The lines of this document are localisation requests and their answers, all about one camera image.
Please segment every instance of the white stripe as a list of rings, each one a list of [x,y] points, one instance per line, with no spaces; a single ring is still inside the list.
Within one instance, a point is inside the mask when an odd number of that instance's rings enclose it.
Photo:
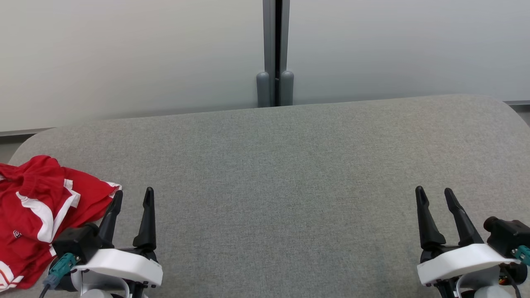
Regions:
[[[72,190],[72,187],[74,186],[73,181],[65,179],[64,186],[70,192],[70,196],[66,199],[61,209],[57,213],[57,216],[55,216],[54,218],[54,228],[51,233],[52,240],[55,237],[57,230],[61,226],[61,223],[63,223],[66,213],[68,213],[68,209],[70,209],[70,207],[77,208],[77,205],[79,204],[79,199],[81,198],[81,195],[79,193]]]
[[[9,266],[2,261],[0,261],[0,271],[3,273],[0,274],[0,284],[3,284],[3,286],[0,286],[1,292],[7,290],[9,283],[11,283],[13,280],[13,272],[11,272],[11,268],[9,268]]]
[[[20,203],[25,208],[31,211],[40,218],[42,226],[37,233],[37,239],[42,242],[50,243],[52,241],[52,232],[54,228],[54,216],[50,208],[43,202],[28,197],[21,196],[17,191],[16,196],[20,199]]]
[[[114,188],[117,187],[118,188],[117,190],[121,190],[121,185],[119,185],[119,184],[116,184],[116,183],[113,183],[113,182],[107,182],[107,181],[104,181],[104,182],[107,183],[108,185],[114,187]],[[109,197],[111,199],[114,199],[114,194],[116,193],[117,190],[115,190],[111,194],[109,194]]]

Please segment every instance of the gray fabric surface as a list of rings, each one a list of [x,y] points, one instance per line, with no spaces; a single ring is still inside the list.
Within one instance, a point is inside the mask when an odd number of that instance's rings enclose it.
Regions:
[[[530,128],[507,105],[445,95],[62,127],[11,163],[48,154],[121,183],[117,247],[131,246],[152,186],[164,281],[151,298],[439,297],[416,272],[414,188],[449,244],[445,187],[486,239],[489,216],[530,223],[529,153]]]

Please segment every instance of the red cloth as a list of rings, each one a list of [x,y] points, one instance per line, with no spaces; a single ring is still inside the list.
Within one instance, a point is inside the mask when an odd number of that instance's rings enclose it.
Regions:
[[[0,292],[31,287],[55,256],[52,240],[101,218],[120,188],[45,155],[0,163]]]

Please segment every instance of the cable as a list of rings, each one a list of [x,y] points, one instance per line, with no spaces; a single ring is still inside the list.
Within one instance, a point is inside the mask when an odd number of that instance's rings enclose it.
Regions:
[[[517,285],[515,284],[515,280],[514,280],[514,278],[510,275],[510,273],[508,273],[508,270],[507,270],[505,267],[503,267],[501,270],[502,270],[502,272],[503,272],[504,274],[506,274],[506,277],[507,277],[508,280],[510,281],[511,286],[514,287],[514,289],[515,289],[515,297],[517,297],[517,298],[522,298],[522,297],[521,297],[521,292],[519,291],[519,288],[518,288]]]
[[[49,288],[50,288],[49,284],[45,285],[44,289],[42,289],[42,292],[40,293],[39,298],[44,298],[44,295],[46,295],[46,292],[48,291]]]

